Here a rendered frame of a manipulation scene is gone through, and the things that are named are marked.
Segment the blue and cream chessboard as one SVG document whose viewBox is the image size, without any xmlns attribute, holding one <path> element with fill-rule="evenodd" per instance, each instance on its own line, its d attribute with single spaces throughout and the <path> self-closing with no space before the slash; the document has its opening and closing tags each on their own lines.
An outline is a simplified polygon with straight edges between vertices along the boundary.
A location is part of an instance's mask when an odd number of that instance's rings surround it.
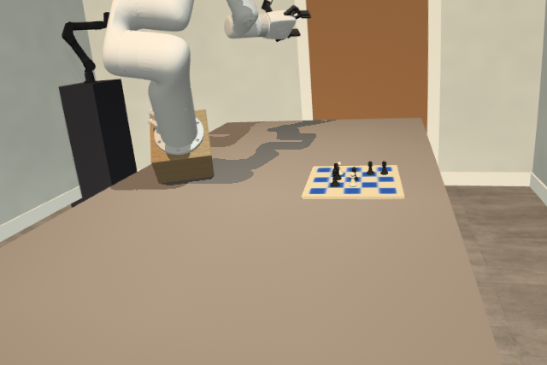
<svg viewBox="0 0 547 365">
<path fill-rule="evenodd" d="M 356 167 L 357 186 L 349 186 L 350 173 Z M 374 174 L 367 174 L 368 166 L 342 166 L 340 186 L 332 187 L 334 166 L 313 167 L 302 199 L 404 199 L 397 165 L 386 165 L 388 174 L 380 174 L 382 165 L 372 166 Z"/>
</svg>

